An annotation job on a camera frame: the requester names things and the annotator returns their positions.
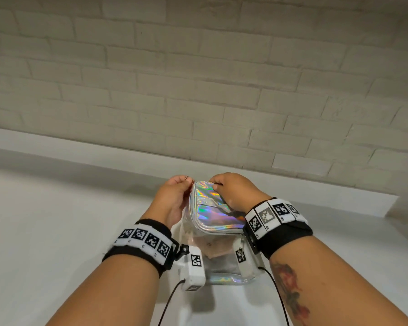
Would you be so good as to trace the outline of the person's left hand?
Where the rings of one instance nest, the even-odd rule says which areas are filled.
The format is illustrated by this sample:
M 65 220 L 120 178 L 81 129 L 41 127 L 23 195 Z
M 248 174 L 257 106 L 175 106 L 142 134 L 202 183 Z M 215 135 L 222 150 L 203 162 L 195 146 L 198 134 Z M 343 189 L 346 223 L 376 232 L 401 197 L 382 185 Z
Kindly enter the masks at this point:
M 181 190 L 166 181 L 157 191 L 152 203 L 141 216 L 141 219 L 158 221 L 172 229 L 182 218 L 183 210 L 188 203 L 190 190 Z

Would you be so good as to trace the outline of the person's right hand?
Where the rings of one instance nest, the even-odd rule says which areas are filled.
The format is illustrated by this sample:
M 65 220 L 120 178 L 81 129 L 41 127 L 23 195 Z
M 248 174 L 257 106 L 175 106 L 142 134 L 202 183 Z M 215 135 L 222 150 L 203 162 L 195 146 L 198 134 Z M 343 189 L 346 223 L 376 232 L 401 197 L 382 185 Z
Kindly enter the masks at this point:
M 231 209 L 247 214 L 257 205 L 272 198 L 248 178 L 237 173 L 224 174 L 226 174 L 226 192 L 220 196 Z

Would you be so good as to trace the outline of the holographic clear pouch bag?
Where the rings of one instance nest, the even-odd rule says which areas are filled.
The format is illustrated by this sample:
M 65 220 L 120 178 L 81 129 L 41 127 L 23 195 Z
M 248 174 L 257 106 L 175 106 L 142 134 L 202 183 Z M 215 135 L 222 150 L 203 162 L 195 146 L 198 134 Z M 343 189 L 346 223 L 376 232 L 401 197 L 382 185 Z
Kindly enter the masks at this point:
M 179 241 L 201 250 L 206 284 L 252 283 L 261 274 L 262 258 L 255 256 L 259 275 L 243 278 L 233 251 L 236 236 L 244 236 L 245 214 L 231 209 L 212 185 L 206 181 L 194 183 L 180 222 Z

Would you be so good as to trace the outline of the person's right forearm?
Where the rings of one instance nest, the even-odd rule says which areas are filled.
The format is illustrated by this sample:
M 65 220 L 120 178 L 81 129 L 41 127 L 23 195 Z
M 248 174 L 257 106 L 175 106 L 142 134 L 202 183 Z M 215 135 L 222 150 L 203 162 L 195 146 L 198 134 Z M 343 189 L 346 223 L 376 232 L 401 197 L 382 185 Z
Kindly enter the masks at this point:
M 270 267 L 293 326 L 408 326 L 408 316 L 314 236 L 292 241 Z

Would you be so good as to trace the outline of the person's left forearm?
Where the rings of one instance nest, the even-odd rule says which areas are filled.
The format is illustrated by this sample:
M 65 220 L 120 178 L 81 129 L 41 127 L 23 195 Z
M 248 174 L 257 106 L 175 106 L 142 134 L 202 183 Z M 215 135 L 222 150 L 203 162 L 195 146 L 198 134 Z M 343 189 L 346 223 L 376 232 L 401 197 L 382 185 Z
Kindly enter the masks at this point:
M 148 261 L 125 254 L 102 262 L 46 326 L 149 326 L 159 273 Z

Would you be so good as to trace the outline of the black wristband with marker tags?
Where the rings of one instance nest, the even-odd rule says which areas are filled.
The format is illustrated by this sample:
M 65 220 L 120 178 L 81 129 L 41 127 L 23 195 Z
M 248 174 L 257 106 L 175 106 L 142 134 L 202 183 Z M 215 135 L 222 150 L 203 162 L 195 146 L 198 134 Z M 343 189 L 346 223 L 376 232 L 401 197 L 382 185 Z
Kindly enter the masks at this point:
M 181 245 L 163 223 L 143 219 L 124 229 L 103 256 L 102 262 L 116 255 L 129 255 L 149 262 L 159 277 L 182 257 Z
M 313 236 L 308 221 L 294 205 L 277 197 L 252 207 L 245 219 L 243 233 L 252 252 L 267 259 L 286 244 Z

